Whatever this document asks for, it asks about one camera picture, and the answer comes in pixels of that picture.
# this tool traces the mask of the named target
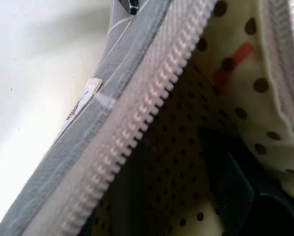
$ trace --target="polka dot lining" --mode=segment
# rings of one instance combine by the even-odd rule
[[[260,60],[255,17],[252,1],[217,2],[184,73],[146,133],[149,148],[143,152],[145,211],[141,212],[146,235],[228,235],[211,198],[198,126],[230,135],[239,131],[266,168],[294,177],[289,159],[294,139],[273,106],[274,87]],[[233,23],[231,34],[228,20]],[[237,64],[232,55],[242,43],[250,43],[254,51]],[[226,92],[213,79],[219,68],[230,74]],[[113,206],[108,195],[97,209],[93,235],[111,235]]]

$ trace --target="zipper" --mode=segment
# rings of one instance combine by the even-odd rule
[[[132,149],[141,140],[153,117],[159,112],[164,100],[173,90],[179,75],[187,65],[199,37],[210,18],[217,0],[196,0],[185,20],[185,26],[172,45],[169,54],[162,63],[161,68],[151,79],[145,93],[136,103],[135,109],[128,115],[98,160],[92,166],[92,173],[88,175],[87,184],[80,190],[78,200],[66,215],[63,223],[58,228],[57,236],[76,236],[81,227],[97,206],[104,192],[108,189],[115,175],[125,164]]]
[[[294,0],[259,0],[259,11],[267,71],[294,130]]]

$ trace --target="brown polka dot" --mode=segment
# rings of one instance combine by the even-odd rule
[[[204,38],[201,38],[197,44],[197,49],[201,52],[204,52],[207,49],[207,41]]]
[[[216,17],[222,17],[227,11],[227,3],[225,1],[219,1],[215,5],[214,15]]]
[[[212,90],[214,91],[215,95],[217,95],[217,96],[220,95],[220,90],[218,89],[217,86],[212,86]]]
[[[246,22],[245,27],[244,27],[244,31],[248,35],[252,35],[252,34],[256,33],[257,26],[256,26],[255,19],[253,17]]]
[[[235,67],[235,62],[232,58],[225,58],[222,62],[221,62],[221,68],[224,71],[228,71],[231,72],[234,70]]]
[[[180,226],[186,225],[186,220],[183,218],[180,220]]]
[[[204,214],[201,213],[201,212],[198,213],[198,214],[197,214],[197,220],[198,220],[198,221],[203,221],[203,220],[204,220]]]
[[[199,193],[194,193],[194,199],[195,199],[195,200],[200,199],[200,194],[199,194]]]
[[[191,91],[188,92],[188,96],[189,96],[190,98],[194,98],[194,97],[195,97],[194,94],[193,94]]]
[[[190,143],[190,145],[194,145],[194,144],[195,144],[195,140],[192,139],[192,138],[190,138],[190,139],[189,139],[189,143]]]
[[[206,117],[201,116],[200,118],[201,118],[202,121],[207,122],[207,118]]]
[[[223,115],[224,117],[227,117],[227,116],[228,116],[228,115],[226,114],[226,112],[223,111],[223,110],[219,110],[219,113],[220,113],[221,115]]]
[[[294,174],[294,170],[291,170],[291,169],[286,169],[286,172],[288,172],[290,174]]]
[[[246,119],[247,118],[247,113],[242,108],[236,108],[235,113],[241,119]]]
[[[222,120],[219,120],[219,124],[222,126],[222,127],[225,127],[226,124],[222,121]]]
[[[174,114],[171,115],[171,121],[175,121],[176,117]]]
[[[265,78],[255,80],[253,88],[257,92],[266,92],[269,88],[268,81]]]
[[[197,85],[201,88],[201,89],[203,89],[205,86],[201,83],[201,82],[197,82]]]
[[[203,105],[204,109],[209,112],[209,107],[207,105]]]
[[[267,136],[273,140],[281,140],[280,135],[275,132],[267,132]]]
[[[267,148],[265,146],[263,146],[262,144],[255,144],[254,148],[259,155],[266,155],[267,154]]]
[[[194,165],[195,165],[194,162],[191,162],[190,163],[190,169],[192,169],[194,167]]]
[[[200,96],[204,102],[207,102],[207,98],[204,95]]]

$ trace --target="white background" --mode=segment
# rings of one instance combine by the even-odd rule
[[[93,76],[110,0],[0,0],[0,221]]]

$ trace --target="gray fabric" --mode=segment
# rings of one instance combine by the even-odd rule
[[[120,35],[124,32],[125,28],[127,27],[129,21],[125,21],[120,23],[116,28],[114,28],[110,33],[109,36],[105,42],[105,49],[102,53],[102,60],[101,60],[101,65],[98,67],[96,71],[96,75],[100,76],[102,79],[109,78],[111,76],[111,73],[114,72],[114,70],[109,70],[109,71],[104,71],[101,66],[104,66],[106,63],[110,63],[109,59],[111,58],[110,56],[106,57],[108,53],[110,52],[111,48],[114,47],[115,50],[117,50],[117,41],[120,38]]]
[[[53,194],[48,198],[45,204],[38,211],[38,214],[33,218],[30,224],[23,232],[23,236],[49,236],[57,235],[59,230],[67,229],[67,227],[60,227],[63,224],[69,224],[75,217],[82,220],[82,213],[76,211],[86,212],[89,209],[80,209],[76,206],[77,203],[83,201],[83,197],[92,198],[87,193],[82,194],[82,190],[89,186],[91,177],[93,176],[93,170],[96,168],[96,164],[103,162],[101,151],[106,151],[106,144],[109,143],[115,133],[120,131],[120,127],[126,125],[126,121],[131,116],[131,112],[137,106],[137,101],[142,99],[142,94],[145,93],[146,88],[149,85],[149,81],[155,81],[155,78],[160,75],[161,68],[165,66],[164,61],[170,56],[169,53],[172,47],[179,47],[181,37],[181,30],[187,25],[186,22],[192,20],[189,17],[189,9],[196,4],[200,5],[202,0],[175,0],[169,7],[161,26],[158,29],[155,38],[150,44],[148,51],[143,56],[143,60],[139,63],[139,67],[134,72],[130,83],[126,86],[125,91],[119,98],[117,104],[105,120],[103,126],[90,144],[87,146],[81,157],[72,166],[69,172],[65,175],[62,181],[54,190]],[[211,0],[210,9],[206,9],[206,14],[209,15],[213,8],[214,0]],[[197,29],[193,32],[194,36],[201,33],[202,24],[205,22],[196,21]],[[187,38],[189,45],[193,43],[194,36]],[[70,231],[77,230],[75,227],[69,224]]]
[[[121,19],[124,19],[128,16],[130,16],[130,14],[128,14],[125,11],[125,9],[120,5],[118,0],[112,0],[112,11],[111,11],[111,16],[110,16],[109,28],[111,28],[113,25],[115,25]]]
[[[133,18],[117,46],[97,70],[96,77],[103,79],[101,94],[118,100],[152,42],[170,2],[171,0],[150,0],[143,11]],[[1,222],[0,236],[18,236],[23,232],[109,114],[110,110],[96,98],[89,103],[45,155]]]

